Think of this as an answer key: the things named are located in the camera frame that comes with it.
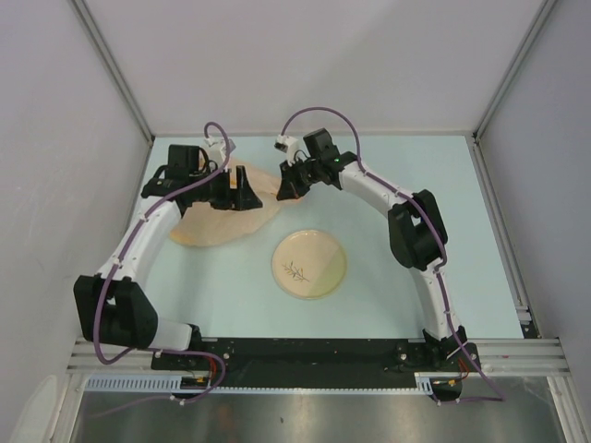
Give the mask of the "translucent banana-print plastic bag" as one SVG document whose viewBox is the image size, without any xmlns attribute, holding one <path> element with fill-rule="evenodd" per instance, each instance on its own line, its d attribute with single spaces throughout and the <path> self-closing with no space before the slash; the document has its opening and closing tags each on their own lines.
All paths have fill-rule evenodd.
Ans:
<svg viewBox="0 0 591 443">
<path fill-rule="evenodd" d="M 230 161 L 235 170 L 244 165 L 247 179 L 263 203 L 260 209 L 234 211 L 215 210 L 208 203 L 195 203 L 187 209 L 183 219 L 170 232 L 169 238 L 184 246 L 207 247 L 227 244 L 246 235 L 254 234 L 277 216 L 281 210 L 294 206 L 300 199 L 278 200 L 280 178 L 238 159 Z"/>
</svg>

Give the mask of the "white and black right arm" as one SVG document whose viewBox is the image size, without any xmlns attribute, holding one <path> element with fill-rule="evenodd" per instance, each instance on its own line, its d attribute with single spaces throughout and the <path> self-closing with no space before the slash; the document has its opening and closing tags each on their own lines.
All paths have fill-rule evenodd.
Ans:
<svg viewBox="0 0 591 443">
<path fill-rule="evenodd" d="M 416 284 L 428 363 L 437 370 L 478 367 L 477 353 L 468 347 L 446 287 L 448 234 L 434 195 L 428 190 L 412 193 L 376 175 L 358 151 L 340 152 L 324 128 L 305 135 L 303 141 L 308 156 L 299 159 L 297 138 L 281 134 L 275 140 L 274 147 L 285 155 L 277 198 L 298 199 L 323 183 L 364 200 L 383 215 L 392 255 L 409 269 Z"/>
</svg>

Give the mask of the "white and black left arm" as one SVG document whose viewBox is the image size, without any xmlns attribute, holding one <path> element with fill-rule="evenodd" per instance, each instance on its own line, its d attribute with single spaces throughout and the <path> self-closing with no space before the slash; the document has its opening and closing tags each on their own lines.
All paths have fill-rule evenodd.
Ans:
<svg viewBox="0 0 591 443">
<path fill-rule="evenodd" d="M 144 286 L 164 240 L 194 204 L 207 203 L 222 211 L 261 208 L 245 167 L 229 167 L 234 149 L 233 141 L 212 138 L 204 147 L 169 147 L 166 164 L 143 186 L 139 212 L 115 252 L 98 271 L 79 276 L 74 284 L 86 341 L 95 347 L 172 351 L 173 359 L 186 369 L 202 362 L 198 327 L 159 315 Z"/>
</svg>

